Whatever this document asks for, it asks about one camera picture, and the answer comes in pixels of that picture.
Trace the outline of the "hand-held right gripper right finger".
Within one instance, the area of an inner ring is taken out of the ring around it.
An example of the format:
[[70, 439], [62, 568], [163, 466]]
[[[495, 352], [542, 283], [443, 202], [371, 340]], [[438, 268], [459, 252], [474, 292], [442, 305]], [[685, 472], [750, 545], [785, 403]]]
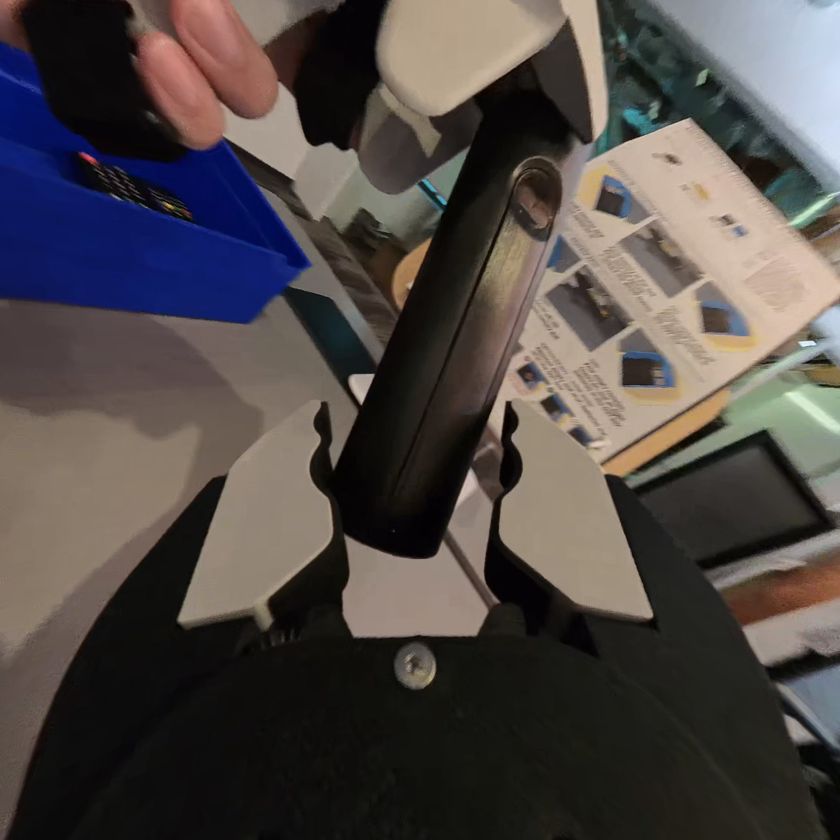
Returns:
[[572, 436], [521, 399], [506, 404], [501, 492], [485, 582], [531, 637], [562, 636], [580, 616], [655, 619], [602, 469]]

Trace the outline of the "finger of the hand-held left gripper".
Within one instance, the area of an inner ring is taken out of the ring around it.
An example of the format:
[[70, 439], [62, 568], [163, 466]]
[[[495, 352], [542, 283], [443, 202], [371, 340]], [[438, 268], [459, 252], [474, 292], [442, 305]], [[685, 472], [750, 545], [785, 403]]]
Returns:
[[606, 128], [608, 91], [598, 3], [560, 1], [563, 22], [534, 57], [542, 93], [584, 144]]
[[380, 193], [404, 193], [454, 159], [481, 121], [476, 97], [540, 52], [562, 2], [393, 1], [374, 37], [359, 166]]

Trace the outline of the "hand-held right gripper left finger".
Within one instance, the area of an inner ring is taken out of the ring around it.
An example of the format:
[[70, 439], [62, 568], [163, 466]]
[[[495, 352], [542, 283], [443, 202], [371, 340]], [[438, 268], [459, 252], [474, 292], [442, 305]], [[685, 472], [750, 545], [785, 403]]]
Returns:
[[311, 401], [234, 462], [200, 543], [181, 627], [248, 619], [266, 633], [343, 607], [350, 568], [331, 443], [329, 406]]

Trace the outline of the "black remote control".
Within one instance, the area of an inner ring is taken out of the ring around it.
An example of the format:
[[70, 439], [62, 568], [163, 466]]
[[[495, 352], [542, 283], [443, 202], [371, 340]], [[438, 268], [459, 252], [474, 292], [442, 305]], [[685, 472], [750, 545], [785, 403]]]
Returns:
[[195, 223], [193, 213], [184, 202], [162, 186], [131, 175], [116, 165], [102, 163], [84, 152], [75, 152], [71, 159], [80, 182], [92, 191], [186, 223]]
[[346, 535], [433, 557], [557, 235], [581, 151], [520, 91], [486, 109], [333, 473]]

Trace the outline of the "blue plastic bin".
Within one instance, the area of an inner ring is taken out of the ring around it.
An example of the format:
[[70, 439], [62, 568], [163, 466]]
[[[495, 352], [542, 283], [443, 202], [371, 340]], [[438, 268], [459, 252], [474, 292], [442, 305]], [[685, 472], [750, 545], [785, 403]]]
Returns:
[[[50, 112], [34, 61], [1, 52], [4, 299], [247, 323], [311, 261], [225, 143], [171, 164], [100, 155]], [[182, 200], [193, 222], [95, 192], [77, 154]]]

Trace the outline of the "person's left hand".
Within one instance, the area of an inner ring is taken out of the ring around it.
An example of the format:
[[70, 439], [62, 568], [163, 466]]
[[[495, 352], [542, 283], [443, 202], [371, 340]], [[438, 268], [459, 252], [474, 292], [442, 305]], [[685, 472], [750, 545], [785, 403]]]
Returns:
[[137, 66], [158, 113], [187, 149], [223, 138], [224, 111], [261, 119], [275, 106], [279, 83], [270, 59], [230, 2], [172, 1], [159, 7], [167, 31], [137, 40]]

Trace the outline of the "black monitor screen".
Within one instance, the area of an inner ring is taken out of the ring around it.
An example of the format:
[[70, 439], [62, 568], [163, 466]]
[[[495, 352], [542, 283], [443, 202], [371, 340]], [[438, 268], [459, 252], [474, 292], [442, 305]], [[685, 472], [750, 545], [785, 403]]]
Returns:
[[835, 517], [761, 430], [635, 488], [669, 537], [707, 571], [822, 537]]

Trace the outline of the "white stand base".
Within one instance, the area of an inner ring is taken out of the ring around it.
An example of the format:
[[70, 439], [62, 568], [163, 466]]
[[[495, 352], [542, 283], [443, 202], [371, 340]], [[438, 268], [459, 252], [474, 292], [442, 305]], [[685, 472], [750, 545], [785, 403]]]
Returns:
[[[349, 376], [350, 393], [358, 406], [364, 403], [373, 379], [374, 374], [356, 373]], [[498, 498], [501, 493], [500, 467], [501, 448], [499, 442], [490, 430], [486, 429], [481, 435], [467, 477], [458, 494], [455, 509], [458, 510], [480, 493], [491, 501]]]

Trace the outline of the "black desk mat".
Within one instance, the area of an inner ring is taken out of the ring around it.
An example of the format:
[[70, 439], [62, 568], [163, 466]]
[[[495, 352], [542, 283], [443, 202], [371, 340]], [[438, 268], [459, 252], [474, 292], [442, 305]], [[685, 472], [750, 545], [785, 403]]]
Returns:
[[350, 378], [373, 374], [375, 363], [339, 306], [330, 297], [294, 287], [283, 297], [342, 388], [357, 401]]

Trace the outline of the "printed instruction sheet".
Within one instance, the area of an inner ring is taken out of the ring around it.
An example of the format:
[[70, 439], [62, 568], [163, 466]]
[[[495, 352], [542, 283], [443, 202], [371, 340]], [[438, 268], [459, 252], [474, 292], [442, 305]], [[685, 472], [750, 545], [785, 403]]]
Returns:
[[584, 168], [496, 406], [603, 463], [765, 359], [838, 275], [693, 121]]

